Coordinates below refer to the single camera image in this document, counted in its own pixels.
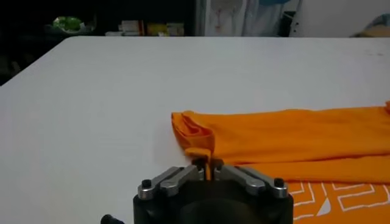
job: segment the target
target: white tabletop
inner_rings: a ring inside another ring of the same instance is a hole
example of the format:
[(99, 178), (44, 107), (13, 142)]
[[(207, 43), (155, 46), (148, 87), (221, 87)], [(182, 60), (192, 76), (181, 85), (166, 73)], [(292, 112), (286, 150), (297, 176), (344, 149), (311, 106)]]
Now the white tabletop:
[(0, 87), (0, 223), (132, 223), (172, 111), (383, 105), (390, 39), (75, 37)]

